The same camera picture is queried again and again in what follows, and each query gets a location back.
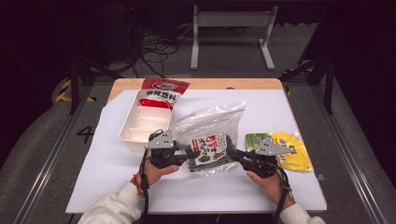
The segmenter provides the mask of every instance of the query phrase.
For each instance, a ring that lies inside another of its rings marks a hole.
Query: white table
[[[117,191],[137,173],[142,152],[130,150],[119,138],[136,91],[122,91],[103,109],[92,145],[84,161],[66,213],[84,213],[107,193]],[[271,90],[192,90],[177,101],[172,120],[213,105],[245,102],[237,148],[246,150],[246,133],[298,133],[289,102],[281,88]],[[327,209],[313,171],[286,171],[295,200],[307,211]],[[150,187],[149,214],[273,213],[276,205],[240,166],[229,173],[188,179],[181,169]]]

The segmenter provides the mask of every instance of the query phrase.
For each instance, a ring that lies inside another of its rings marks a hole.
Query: clear plastic bag
[[[230,153],[235,150],[245,107],[245,102],[218,105],[170,123],[169,129],[180,149],[200,151],[198,158],[187,160],[190,178],[225,173],[239,165],[230,158]]]

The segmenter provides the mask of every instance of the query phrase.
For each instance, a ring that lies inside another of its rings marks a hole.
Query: hand
[[[261,178],[254,172],[247,171],[247,176],[250,177],[253,182],[260,185],[264,192],[271,198],[271,200],[279,204],[280,198],[283,193],[283,183],[278,172],[275,172],[273,176],[267,178]],[[282,210],[295,204],[295,201],[287,194]]]
[[[165,168],[158,169],[153,164],[151,164],[149,160],[145,161],[145,175],[148,178],[148,184],[150,186],[157,183],[161,179],[161,176],[170,175],[178,171],[178,169],[179,169],[178,165],[170,165]],[[141,185],[141,176],[139,172],[136,175],[136,181],[139,185]]]

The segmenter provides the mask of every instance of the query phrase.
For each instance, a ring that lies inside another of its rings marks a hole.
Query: gray floor
[[[223,30],[207,30],[200,36],[198,70],[190,70],[191,41],[185,39],[178,44],[177,53],[164,62],[164,74],[170,78],[280,77],[285,69],[297,65],[315,28],[315,24],[274,28],[269,50],[275,71],[266,69],[258,47],[261,31],[250,28],[237,35]],[[154,68],[161,71],[159,64]],[[132,71],[122,75],[134,76]],[[143,67],[143,75],[154,76],[147,67]],[[322,217],[326,223],[396,223],[393,212],[396,209],[395,188],[375,159],[342,91],[335,83],[333,115],[329,116],[320,101],[323,84],[308,86],[304,78],[299,75],[285,85],[291,89],[290,106],[316,173],[326,176],[319,183],[328,210],[315,216]],[[85,136],[77,133],[87,126],[94,131],[112,82],[108,77],[98,77],[93,87],[81,87],[97,101],[84,103],[73,118],[68,116],[70,103],[57,102],[26,130],[0,173],[0,223],[12,223],[21,208],[24,210],[18,221],[26,223],[78,222],[79,215],[72,217],[64,211],[92,138],[84,143]],[[62,85],[54,87],[53,99]],[[70,129],[65,129],[69,123],[72,123]],[[334,132],[334,124],[339,132]],[[59,139],[62,133],[67,135]],[[55,146],[60,147],[56,155],[53,154]],[[346,152],[351,153],[353,160]],[[48,157],[54,158],[53,169],[44,167]],[[42,179],[41,191],[35,197],[30,194],[33,200],[23,206],[42,171],[46,178]]]

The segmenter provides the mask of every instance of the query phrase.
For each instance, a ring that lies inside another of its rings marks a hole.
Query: sleeve
[[[325,224],[321,217],[311,217],[299,203],[286,208],[280,213],[284,224]]]
[[[78,223],[132,223],[141,216],[136,186],[125,182],[117,193],[104,196],[92,205]]]

